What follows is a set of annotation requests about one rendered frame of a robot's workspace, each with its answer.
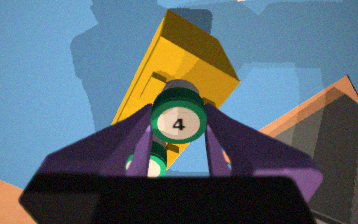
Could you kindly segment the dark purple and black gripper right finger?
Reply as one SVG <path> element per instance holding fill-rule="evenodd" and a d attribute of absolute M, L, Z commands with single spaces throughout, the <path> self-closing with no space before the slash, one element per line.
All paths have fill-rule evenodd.
<path fill-rule="evenodd" d="M 288 176 L 308 203 L 323 180 L 309 154 L 232 119 L 210 103 L 205 108 L 209 176 Z"/>

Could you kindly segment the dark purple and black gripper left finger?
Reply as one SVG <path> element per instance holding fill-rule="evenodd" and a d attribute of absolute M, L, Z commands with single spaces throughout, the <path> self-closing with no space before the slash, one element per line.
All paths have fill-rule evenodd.
<path fill-rule="evenodd" d="M 129 117 L 48 154 L 35 174 L 148 176 L 153 139 L 150 120 L 152 106 L 152 103 L 148 103 Z M 134 149 L 126 170 L 127 160 Z"/>

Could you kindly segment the blue flat mat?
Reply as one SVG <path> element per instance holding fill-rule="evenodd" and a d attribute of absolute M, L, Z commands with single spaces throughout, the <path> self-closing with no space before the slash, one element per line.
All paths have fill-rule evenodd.
<path fill-rule="evenodd" d="M 261 130 L 346 75 L 358 0 L 0 0 L 0 180 L 110 126 L 167 12 L 221 43 L 241 83 L 220 106 Z"/>

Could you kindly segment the green screw cap with number 4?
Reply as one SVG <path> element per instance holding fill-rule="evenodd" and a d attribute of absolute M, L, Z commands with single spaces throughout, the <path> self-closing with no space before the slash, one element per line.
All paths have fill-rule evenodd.
<path fill-rule="evenodd" d="M 207 114 L 199 94 L 188 88 L 174 87 L 155 98 L 150 120 L 152 132 L 160 140 L 187 144 L 204 134 Z"/>

